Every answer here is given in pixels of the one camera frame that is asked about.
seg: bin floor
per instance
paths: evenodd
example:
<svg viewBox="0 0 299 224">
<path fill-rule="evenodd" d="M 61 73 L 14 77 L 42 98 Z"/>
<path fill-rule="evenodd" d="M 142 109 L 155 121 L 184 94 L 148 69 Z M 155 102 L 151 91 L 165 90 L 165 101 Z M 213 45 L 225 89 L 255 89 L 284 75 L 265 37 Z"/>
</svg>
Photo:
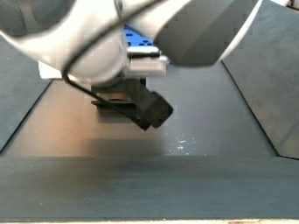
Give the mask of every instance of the bin floor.
<svg viewBox="0 0 299 224">
<path fill-rule="evenodd" d="M 54 81 L 2 156 L 237 156 L 276 152 L 224 66 L 168 67 L 148 87 L 165 97 L 173 114 L 160 129 L 142 132 L 120 114 Z"/>
</svg>

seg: black cable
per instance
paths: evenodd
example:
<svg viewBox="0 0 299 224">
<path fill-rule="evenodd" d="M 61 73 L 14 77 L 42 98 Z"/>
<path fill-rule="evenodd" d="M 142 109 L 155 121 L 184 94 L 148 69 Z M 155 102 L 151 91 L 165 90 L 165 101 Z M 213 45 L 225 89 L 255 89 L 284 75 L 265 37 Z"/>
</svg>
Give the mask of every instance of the black cable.
<svg viewBox="0 0 299 224">
<path fill-rule="evenodd" d="M 299 11 L 299 8 L 296 8 L 296 7 L 291 6 L 291 5 L 287 5 L 285 7 L 287 7 L 288 9 L 295 10 L 295 11 Z"/>
<path fill-rule="evenodd" d="M 124 25 L 134 16 L 137 16 L 140 13 L 147 11 L 151 7 L 153 7 L 157 3 L 160 3 L 164 0 L 153 0 L 149 3 L 147 3 L 142 7 L 136 9 L 129 15 L 122 16 L 117 21 L 112 22 L 106 25 L 106 27 L 102 29 L 102 31 L 98 31 L 96 35 L 90 38 L 88 43 L 82 45 L 78 50 L 73 53 L 72 57 L 65 63 L 64 68 L 61 69 L 61 78 L 64 81 L 73 86 L 77 90 L 96 98 L 104 105 L 109 106 L 113 110 L 116 110 L 118 113 L 121 113 L 124 116 L 126 116 L 136 124 L 138 124 L 141 121 L 130 116 L 124 110 L 121 110 L 117 106 L 114 106 L 112 103 L 109 103 L 106 100 L 104 100 L 101 97 L 96 95 L 96 93 L 92 93 L 88 89 L 85 89 L 82 86 L 80 86 L 74 81 L 69 78 L 69 70 L 74 66 L 76 62 L 80 60 L 81 56 L 88 52 L 89 48 L 120 26 Z"/>
</svg>

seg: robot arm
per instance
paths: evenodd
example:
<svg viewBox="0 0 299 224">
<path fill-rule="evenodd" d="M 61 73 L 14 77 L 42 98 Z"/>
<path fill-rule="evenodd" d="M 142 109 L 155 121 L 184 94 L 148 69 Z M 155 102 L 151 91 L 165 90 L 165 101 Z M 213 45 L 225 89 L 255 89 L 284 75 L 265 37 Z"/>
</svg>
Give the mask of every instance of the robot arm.
<svg viewBox="0 0 299 224">
<path fill-rule="evenodd" d="M 94 34 L 152 1 L 0 0 L 1 35 L 24 54 L 61 71 Z M 128 25 L 153 40 L 173 64 L 209 66 L 228 47 L 256 4 L 257 0 L 161 0 Z M 128 68 L 126 40 L 118 27 L 82 55 L 69 74 L 76 82 L 100 86 Z M 151 125 L 157 128 L 172 108 L 157 93 L 137 85 L 129 80 L 109 90 L 125 89 L 137 101 L 147 98 L 138 102 L 145 125 L 137 125 L 144 130 Z"/>
</svg>

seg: blue mounting plate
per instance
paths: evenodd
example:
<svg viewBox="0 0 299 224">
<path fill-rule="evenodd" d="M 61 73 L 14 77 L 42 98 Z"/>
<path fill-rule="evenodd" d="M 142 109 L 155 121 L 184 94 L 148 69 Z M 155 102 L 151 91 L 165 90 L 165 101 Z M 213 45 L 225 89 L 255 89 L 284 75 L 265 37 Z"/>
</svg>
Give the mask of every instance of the blue mounting plate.
<svg viewBox="0 0 299 224">
<path fill-rule="evenodd" d="M 153 46 L 153 41 L 149 38 L 140 36 L 128 29 L 125 29 L 125 39 L 128 46 Z"/>
</svg>

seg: gray surface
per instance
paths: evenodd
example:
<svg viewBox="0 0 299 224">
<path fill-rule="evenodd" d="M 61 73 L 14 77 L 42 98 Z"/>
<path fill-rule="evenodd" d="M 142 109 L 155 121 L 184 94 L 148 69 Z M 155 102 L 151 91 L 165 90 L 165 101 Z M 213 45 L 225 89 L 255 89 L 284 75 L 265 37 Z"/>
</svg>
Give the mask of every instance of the gray surface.
<svg viewBox="0 0 299 224">
<path fill-rule="evenodd" d="M 297 161 L 279 157 L 6 157 L 0 217 L 297 219 L 297 171 Z"/>
<path fill-rule="evenodd" d="M 192 0 L 159 31 L 153 43 L 176 65 L 219 60 L 257 0 Z"/>
<path fill-rule="evenodd" d="M 49 82 L 37 62 L 22 56 L 0 37 L 0 150 Z"/>
<path fill-rule="evenodd" d="M 122 116 L 100 113 L 76 89 L 53 82 L 2 156 L 276 155 L 221 64 L 169 66 L 167 77 L 151 79 L 148 86 L 175 111 L 160 129 L 142 132 Z"/>
<path fill-rule="evenodd" d="M 299 15 L 264 1 L 224 64 L 279 154 L 299 158 Z"/>
</svg>

